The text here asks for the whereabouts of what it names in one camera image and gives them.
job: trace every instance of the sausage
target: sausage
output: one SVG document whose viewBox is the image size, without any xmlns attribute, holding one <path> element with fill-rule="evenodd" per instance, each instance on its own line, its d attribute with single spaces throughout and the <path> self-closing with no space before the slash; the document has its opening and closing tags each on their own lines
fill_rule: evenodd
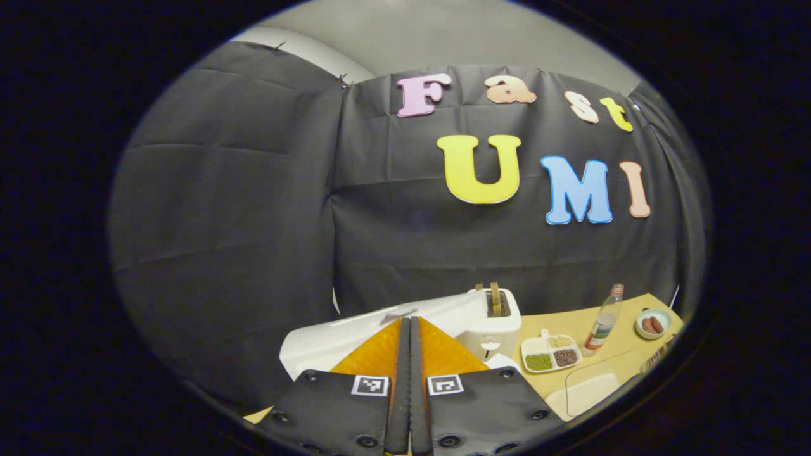
<svg viewBox="0 0 811 456">
<path fill-rule="evenodd" d="M 650 323 L 650 318 L 642 320 L 642 329 L 649 333 L 656 334 L 656 329 L 654 329 L 653 324 Z"/>
<path fill-rule="evenodd" d="M 659 323 L 659 320 L 656 320 L 655 316 L 650 318 L 650 323 L 653 325 L 654 329 L 656 329 L 656 333 L 661 333 L 664 331 L 664 327 L 662 327 L 662 324 Z"/>
</svg>

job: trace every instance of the lentils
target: lentils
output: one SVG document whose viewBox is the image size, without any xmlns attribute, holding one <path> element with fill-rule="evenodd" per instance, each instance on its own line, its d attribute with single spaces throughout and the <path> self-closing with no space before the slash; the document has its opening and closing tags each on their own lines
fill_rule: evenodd
<svg viewBox="0 0 811 456">
<path fill-rule="evenodd" d="M 564 367 L 577 362 L 577 353 L 572 349 L 558 350 L 555 352 L 555 362 L 558 366 Z"/>
</svg>

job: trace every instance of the bottle label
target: bottle label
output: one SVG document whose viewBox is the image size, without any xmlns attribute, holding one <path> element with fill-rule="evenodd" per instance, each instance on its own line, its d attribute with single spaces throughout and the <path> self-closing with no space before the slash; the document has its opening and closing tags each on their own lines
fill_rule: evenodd
<svg viewBox="0 0 811 456">
<path fill-rule="evenodd" d="M 670 345 L 672 345 L 672 344 L 673 344 L 673 338 L 674 338 L 674 337 L 675 337 L 675 334 L 674 334 L 674 335 L 672 335 L 672 336 L 671 336 L 671 337 L 670 337 L 670 338 L 667 340 L 667 342 L 665 342 L 665 343 L 664 343 L 664 345 L 662 345 L 662 346 L 661 346 L 661 347 L 660 347 L 660 348 L 659 348 L 659 349 L 656 351 L 656 353 L 654 353 L 654 355 L 650 357 L 650 359 L 648 359 L 648 368 L 649 368 L 649 369 L 650 369 L 650 368 L 652 368 L 652 367 L 653 367 L 653 366 L 654 366 L 656 363 L 658 363 L 658 362 L 659 362 L 659 360 L 662 358 L 662 356 L 664 356 L 664 352 L 665 352 L 665 351 L 667 351 L 667 349 L 669 349 L 669 348 L 670 348 Z"/>
<path fill-rule="evenodd" d="M 594 328 L 591 329 L 591 333 L 589 333 L 589 337 L 586 339 L 586 348 L 589 350 L 597 350 L 608 338 L 608 334 L 611 330 L 614 329 L 614 325 L 601 325 L 600 323 L 594 323 Z"/>
</svg>

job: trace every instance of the plastic bottle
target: plastic bottle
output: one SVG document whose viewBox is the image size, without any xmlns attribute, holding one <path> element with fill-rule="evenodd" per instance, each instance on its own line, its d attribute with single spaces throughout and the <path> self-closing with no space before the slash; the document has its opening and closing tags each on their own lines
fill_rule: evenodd
<svg viewBox="0 0 811 456">
<path fill-rule="evenodd" d="M 614 329 L 616 319 L 622 310 L 622 291 L 624 287 L 621 283 L 615 284 L 611 289 L 611 294 L 603 301 L 603 306 L 597 314 L 597 320 L 591 328 L 589 337 L 583 345 L 583 356 L 592 356 L 603 346 L 608 338 L 608 334 Z"/>
</svg>

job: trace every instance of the blue letter m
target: blue letter m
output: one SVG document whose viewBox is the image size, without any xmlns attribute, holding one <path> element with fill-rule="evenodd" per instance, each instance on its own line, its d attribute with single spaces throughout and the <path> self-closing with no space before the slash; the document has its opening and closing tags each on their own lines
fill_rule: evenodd
<svg viewBox="0 0 811 456">
<path fill-rule="evenodd" d="M 572 220 L 566 210 L 567 198 L 578 222 L 583 221 L 589 201 L 589 222 L 608 223 L 613 219 L 608 208 L 608 167 L 605 163 L 599 160 L 587 161 L 582 181 L 577 179 L 572 166 L 563 157 L 544 157 L 541 159 L 541 166 L 549 170 L 552 184 L 552 210 L 547 214 L 547 223 L 563 225 Z"/>
</svg>

